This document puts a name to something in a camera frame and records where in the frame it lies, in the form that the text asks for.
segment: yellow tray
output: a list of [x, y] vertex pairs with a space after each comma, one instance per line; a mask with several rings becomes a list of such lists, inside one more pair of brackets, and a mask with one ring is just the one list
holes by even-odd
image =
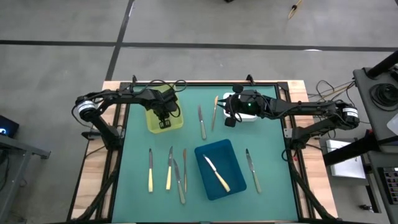
[[[168, 90], [170, 87], [168, 85], [162, 85], [162, 86], [154, 86], [151, 87], [151, 89], [153, 90], [159, 90], [161, 92], [164, 92], [166, 90]], [[159, 126], [159, 119], [156, 116], [156, 114], [154, 113], [154, 110], [149, 110], [149, 111], [145, 111], [145, 116], [147, 118], [147, 126], [148, 126], [148, 130], [154, 134], [159, 134], [165, 131], [171, 131], [174, 129], [178, 129], [181, 128], [184, 124], [184, 119], [182, 116], [182, 107], [180, 104], [180, 100], [176, 101], [177, 105], [180, 107], [180, 116], [178, 118], [174, 118], [173, 116], [170, 115], [170, 117], [168, 118], [168, 120], [170, 120], [171, 122], [171, 126], [169, 128], [164, 128], [161, 129]]]

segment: butter knife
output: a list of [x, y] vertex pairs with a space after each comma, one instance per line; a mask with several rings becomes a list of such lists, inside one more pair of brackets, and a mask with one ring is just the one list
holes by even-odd
[[180, 193], [181, 204], [185, 204], [185, 197], [184, 193], [182, 192], [182, 186], [181, 186], [180, 171], [178, 169], [178, 165], [175, 159], [173, 159], [173, 161], [174, 161], [175, 179], [177, 180], [178, 183], [178, 192]]
[[206, 130], [205, 130], [205, 124], [203, 122], [203, 116], [201, 115], [200, 105], [198, 105], [198, 115], [199, 115], [200, 128], [201, 128], [201, 138], [203, 140], [205, 140], [206, 139]]
[[229, 192], [231, 189], [229, 188], [229, 185], [225, 182], [225, 180], [219, 175], [219, 173], [217, 172], [216, 167], [214, 166], [214, 164], [211, 162], [211, 160], [206, 156], [203, 155], [203, 157], [206, 159], [207, 163], [209, 163], [211, 169], [213, 169], [214, 173], [216, 174], [218, 180], [220, 181], [220, 183], [223, 185], [225, 191]]
[[152, 149], [149, 149], [149, 176], [148, 176], [148, 191], [151, 193], [154, 191], [154, 183], [152, 180], [152, 169], [154, 164], [152, 162]]
[[187, 193], [187, 149], [182, 152], [184, 158], [184, 190]]
[[216, 98], [214, 99], [214, 111], [213, 111], [213, 120], [211, 121], [211, 130], [214, 129], [214, 122], [216, 121], [217, 101], [218, 101], [218, 96], [216, 96]]
[[170, 190], [172, 187], [172, 162], [173, 161], [173, 146], [170, 148], [169, 152], [169, 169], [167, 170], [167, 181], [166, 190]]
[[249, 167], [250, 167], [250, 170], [251, 170], [251, 172], [253, 174], [254, 183], [256, 185], [257, 192], [261, 193], [260, 182], [259, 182], [259, 179], [257, 178], [256, 172], [254, 171], [253, 161], [251, 160], [251, 157], [250, 157], [250, 154], [249, 154], [249, 149], [246, 149], [246, 158], [248, 159]]

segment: robotic arm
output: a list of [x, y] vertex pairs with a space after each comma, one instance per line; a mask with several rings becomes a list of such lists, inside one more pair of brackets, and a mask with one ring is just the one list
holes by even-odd
[[[170, 88], [165, 92], [148, 89], [148, 85], [140, 91], [134, 91], [135, 81], [136, 78], [133, 77], [131, 85], [123, 90], [92, 92], [84, 96], [79, 96], [76, 99], [72, 111], [77, 108], [80, 118], [83, 121], [91, 122], [98, 129], [107, 149], [110, 147], [121, 147], [120, 136], [117, 129], [106, 124], [101, 117], [105, 110], [113, 104], [140, 104], [147, 111], [153, 110], [160, 121], [159, 126], [161, 129], [171, 126], [169, 120], [170, 115], [176, 117], [180, 116], [180, 108], [176, 104], [177, 96], [175, 95], [176, 91], [173, 85], [169, 85]], [[149, 84], [153, 82], [162, 82], [166, 84], [166, 82], [160, 80], [151, 81]], [[173, 115], [172, 112], [174, 111], [178, 111], [178, 113]]]
[[334, 129], [350, 130], [359, 125], [358, 110], [341, 100], [288, 103], [261, 95], [256, 90], [243, 90], [240, 85], [235, 85], [233, 91], [235, 94], [219, 100], [225, 105], [218, 106], [230, 115], [225, 120], [226, 126], [235, 127], [236, 122], [241, 122], [240, 113], [269, 119], [280, 119], [290, 115], [325, 117], [324, 120], [306, 128], [285, 129], [286, 143], [290, 149], [304, 149], [311, 137], [322, 136]]

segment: concrete floor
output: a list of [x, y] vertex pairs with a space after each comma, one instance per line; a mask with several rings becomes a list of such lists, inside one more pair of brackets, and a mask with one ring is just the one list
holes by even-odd
[[[128, 0], [0, 0], [0, 40], [110, 41], [119, 34]], [[136, 0], [125, 42], [398, 46], [393, 0], [307, 0], [287, 20], [295, 0]], [[21, 124], [23, 142], [51, 150], [34, 159], [13, 211], [28, 223], [66, 219], [86, 147], [84, 130], [70, 115], [75, 98], [101, 89], [113, 47], [0, 45], [0, 113]], [[122, 48], [113, 80], [243, 79], [348, 82], [389, 52]], [[350, 97], [367, 121], [355, 88]], [[361, 137], [367, 124], [337, 137]], [[386, 213], [357, 208], [369, 203], [364, 186], [331, 177], [339, 217], [388, 223]]]

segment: green tabletop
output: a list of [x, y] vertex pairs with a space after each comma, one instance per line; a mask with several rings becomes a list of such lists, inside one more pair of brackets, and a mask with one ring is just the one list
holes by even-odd
[[[276, 97], [274, 86], [255, 88], [263, 95]], [[178, 93], [184, 125], [180, 129], [153, 134], [148, 131], [142, 106], [131, 105], [114, 203], [113, 223], [124, 222], [237, 222], [297, 220], [295, 199], [288, 164], [281, 159], [284, 138], [280, 120], [257, 119], [224, 125], [223, 111], [217, 109], [211, 131], [214, 99], [232, 92], [231, 86], [189, 86]], [[197, 106], [201, 105], [207, 139], [202, 140]], [[247, 189], [214, 201], [207, 199], [194, 149], [229, 139], [232, 142]], [[167, 161], [170, 147], [183, 178], [184, 148], [187, 148], [188, 191], [185, 205], [180, 203], [174, 168], [172, 186], [166, 191]], [[154, 192], [148, 192], [149, 148], [153, 151]], [[250, 150], [262, 187], [258, 194], [246, 160]]]

